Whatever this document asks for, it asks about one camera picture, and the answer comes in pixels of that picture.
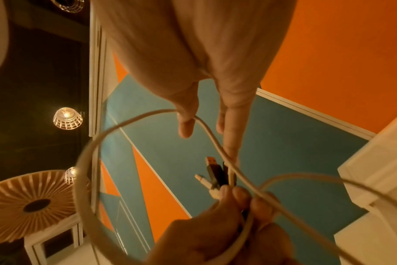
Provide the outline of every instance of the fingernail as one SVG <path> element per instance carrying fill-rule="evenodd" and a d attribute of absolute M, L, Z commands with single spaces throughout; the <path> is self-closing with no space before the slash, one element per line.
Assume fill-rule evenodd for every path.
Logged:
<path fill-rule="evenodd" d="M 220 197 L 221 200 L 222 200 L 223 198 L 225 198 L 225 197 L 228 195 L 229 190 L 230 190 L 230 188 L 229 188 L 228 185 L 223 185 L 223 186 L 220 188 L 219 197 Z"/>

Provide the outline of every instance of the orange wall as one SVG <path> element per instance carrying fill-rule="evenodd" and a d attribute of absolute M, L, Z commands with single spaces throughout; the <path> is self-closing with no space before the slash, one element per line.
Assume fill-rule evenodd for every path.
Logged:
<path fill-rule="evenodd" d="M 397 116 L 397 0 L 300 0 L 262 89 L 378 133 Z"/>

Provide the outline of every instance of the hand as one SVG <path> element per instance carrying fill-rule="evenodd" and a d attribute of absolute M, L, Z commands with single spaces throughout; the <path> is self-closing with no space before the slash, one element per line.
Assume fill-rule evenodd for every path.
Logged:
<path fill-rule="evenodd" d="M 219 202 L 199 216 L 171 223 L 146 264 L 199 265 L 220 255 L 239 234 L 243 223 L 241 211 L 249 209 L 255 217 L 251 235 L 229 264 L 299 265 L 293 260 L 289 236 L 273 223 L 275 212 L 270 205 L 261 198 L 251 198 L 241 187 L 223 186 L 220 196 Z"/>
<path fill-rule="evenodd" d="M 236 160 L 257 86 L 286 35 L 296 0 L 92 0 L 119 60 L 179 112 L 193 133 L 198 82 L 220 93 L 217 131 Z"/>

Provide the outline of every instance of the white cable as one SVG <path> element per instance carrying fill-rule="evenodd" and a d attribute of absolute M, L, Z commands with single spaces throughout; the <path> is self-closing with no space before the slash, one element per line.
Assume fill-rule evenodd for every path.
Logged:
<path fill-rule="evenodd" d="M 144 113 L 127 121 L 124 121 L 114 127 L 111 127 L 104 132 L 100 133 L 98 137 L 93 139 L 90 143 L 82 151 L 81 155 L 79 156 L 78 162 L 76 164 L 77 169 L 77 178 L 74 184 L 74 200 L 76 210 L 79 213 L 82 223 L 84 225 L 84 230 L 90 236 L 91 242 L 95 245 L 104 256 L 110 260 L 110 262 L 114 265 L 139 265 L 141 264 L 140 261 L 129 257 L 120 250 L 107 236 L 107 234 L 102 230 L 102 226 L 100 221 L 96 218 L 94 213 L 91 210 L 91 205 L 88 201 L 88 190 L 86 188 L 86 178 L 88 175 L 88 168 L 90 162 L 92 160 L 92 155 L 94 150 L 100 145 L 100 143 L 104 140 L 104 138 L 109 135 L 110 133 L 118 130 L 121 127 L 139 121 L 149 116 L 163 114 L 163 113 L 172 113 L 177 112 L 176 110 L 171 109 L 164 109 L 164 110 L 155 110 L 151 112 Z M 361 183 L 346 180 L 346 179 L 338 179 L 326 175 L 320 174 L 286 174 L 277 177 L 273 177 L 267 180 L 260 188 L 257 188 L 242 172 L 241 170 L 232 162 L 226 152 L 223 150 L 223 147 L 217 141 L 216 137 L 207 126 L 207 124 L 201 120 L 199 117 L 195 116 L 194 119 L 197 123 L 205 130 L 207 135 L 209 136 L 210 140 L 214 144 L 216 150 L 223 158 L 224 162 L 228 165 L 229 169 L 236 174 L 238 178 L 242 180 L 242 182 L 250 188 L 255 194 L 265 199 L 275 210 L 279 213 L 283 214 L 287 219 L 289 219 L 292 223 L 297 225 L 300 229 L 302 229 L 305 233 L 307 233 L 310 237 L 316 240 L 319 244 L 325 247 L 327 250 L 331 251 L 333 254 L 339 255 L 345 258 L 348 262 L 353 265 L 364 265 L 358 259 L 347 253 L 346 251 L 342 250 L 340 247 L 336 246 L 334 243 L 329 241 L 325 236 L 319 234 L 315 229 L 308 226 L 305 222 L 297 218 L 295 215 L 290 213 L 288 210 L 282 207 L 280 203 L 274 200 L 271 196 L 267 195 L 266 193 L 262 192 L 264 188 L 271 185 L 276 181 L 281 181 L 285 179 L 296 179 L 296 178 L 305 178 L 305 179 L 313 179 L 313 180 L 321 180 L 327 182 L 335 182 L 335 183 L 349 183 L 351 185 L 357 186 L 361 189 L 374 193 L 375 195 L 379 196 L 380 198 L 386 200 L 393 206 L 397 208 L 397 201 L 390 198 L 389 196 L 382 194 L 372 188 L 366 187 Z M 206 261 L 203 265 L 227 265 L 232 259 L 235 258 L 236 254 L 241 250 L 243 244 L 245 243 L 248 235 L 250 233 L 252 227 L 253 217 L 249 215 L 245 226 L 237 238 L 237 240 L 220 256 Z"/>

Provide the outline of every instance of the orange triangle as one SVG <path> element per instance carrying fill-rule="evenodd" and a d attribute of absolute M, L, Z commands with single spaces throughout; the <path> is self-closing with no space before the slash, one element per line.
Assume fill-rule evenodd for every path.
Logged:
<path fill-rule="evenodd" d="M 101 161 L 101 175 L 103 176 L 104 186 L 106 187 L 106 193 L 120 197 L 120 193 L 117 190 L 116 185 L 114 185 L 114 182 L 111 179 L 111 176 L 108 173 L 108 170 L 102 161 Z"/>
<path fill-rule="evenodd" d="M 110 218 L 108 217 L 104 204 L 101 201 L 98 202 L 98 212 L 99 212 L 100 221 L 103 223 L 103 225 L 108 229 L 110 229 L 111 231 L 114 231 L 113 225 L 111 224 Z"/>
<path fill-rule="evenodd" d="M 172 221 L 189 219 L 189 217 L 135 148 L 133 153 L 149 223 L 156 242 Z"/>
<path fill-rule="evenodd" d="M 117 72 L 117 80 L 119 80 L 119 83 L 124 79 L 124 77 L 128 74 L 128 72 L 124 69 L 123 65 L 117 59 L 117 56 L 113 54 L 114 57 L 114 64 L 116 65 L 116 72 Z"/>

